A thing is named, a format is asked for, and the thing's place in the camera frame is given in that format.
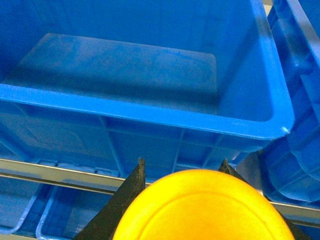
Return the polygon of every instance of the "bin floor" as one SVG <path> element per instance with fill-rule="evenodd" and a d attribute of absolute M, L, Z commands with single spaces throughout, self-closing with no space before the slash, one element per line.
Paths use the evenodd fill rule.
<path fill-rule="evenodd" d="M 14 228 L 40 183 L 0 177 L 0 226 Z"/>
<path fill-rule="evenodd" d="M 217 114 L 216 58 L 196 51 L 48 33 L 2 83 Z"/>

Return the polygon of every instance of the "plastic storage crate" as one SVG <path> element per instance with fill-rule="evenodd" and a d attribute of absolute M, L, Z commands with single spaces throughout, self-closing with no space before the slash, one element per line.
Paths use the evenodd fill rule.
<path fill-rule="evenodd" d="M 261 155 L 264 192 L 320 208 L 320 1 L 274 0 L 268 16 L 295 114 L 289 135 Z"/>
<path fill-rule="evenodd" d="M 70 240 L 79 233 L 112 196 L 55 187 L 36 229 L 42 240 Z"/>
<path fill-rule="evenodd" d="M 35 237 L 51 186 L 0 177 L 0 234 Z"/>
<path fill-rule="evenodd" d="M 297 225 L 302 231 L 304 231 L 312 240 L 320 240 L 320 228 Z"/>
<path fill-rule="evenodd" d="M 217 169 L 294 115 L 261 3 L 2 0 L 1 157 L 148 181 Z"/>

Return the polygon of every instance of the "yellow object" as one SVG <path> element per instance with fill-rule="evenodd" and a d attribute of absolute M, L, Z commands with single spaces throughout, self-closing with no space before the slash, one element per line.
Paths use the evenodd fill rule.
<path fill-rule="evenodd" d="M 276 209 L 225 173 L 168 175 L 129 206 L 113 240 L 294 240 Z"/>

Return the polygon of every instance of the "blue plastic bin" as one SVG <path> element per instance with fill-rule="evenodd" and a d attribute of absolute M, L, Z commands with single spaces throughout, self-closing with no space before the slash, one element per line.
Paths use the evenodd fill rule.
<path fill-rule="evenodd" d="M 261 155 L 264 192 L 277 202 L 320 208 L 320 1 L 274 0 L 268 16 L 291 97 L 289 135 Z"/>
<path fill-rule="evenodd" d="M 112 196 L 103 193 L 55 187 L 36 229 L 40 240 L 71 240 Z"/>
<path fill-rule="evenodd" d="M 262 3 L 2 0 L 1 157 L 148 181 L 217 169 L 294 115 Z"/>
<path fill-rule="evenodd" d="M 320 228 L 311 226 L 297 225 L 302 231 L 304 231 L 312 240 L 320 240 Z"/>
<path fill-rule="evenodd" d="M 0 177 L 0 234 L 35 237 L 51 186 Z"/>

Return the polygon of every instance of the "metal shelving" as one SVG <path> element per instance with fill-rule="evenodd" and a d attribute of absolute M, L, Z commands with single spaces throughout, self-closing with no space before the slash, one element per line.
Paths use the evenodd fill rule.
<path fill-rule="evenodd" d="M 248 182 L 263 194 L 259 183 L 260 172 L 258 158 L 255 155 L 247 158 L 237 170 Z M 106 175 L 99 175 L 77 170 L 59 168 L 56 166 L 38 165 L 0 158 L 0 176 L 32 182 L 80 189 L 104 194 L 113 194 L 125 179 Z M 300 207 L 290 204 L 271 202 L 284 216 L 295 224 L 320 228 L 320 209 Z M 16 235 L 0 235 L 0 240 L 32 240 L 32 237 Z"/>

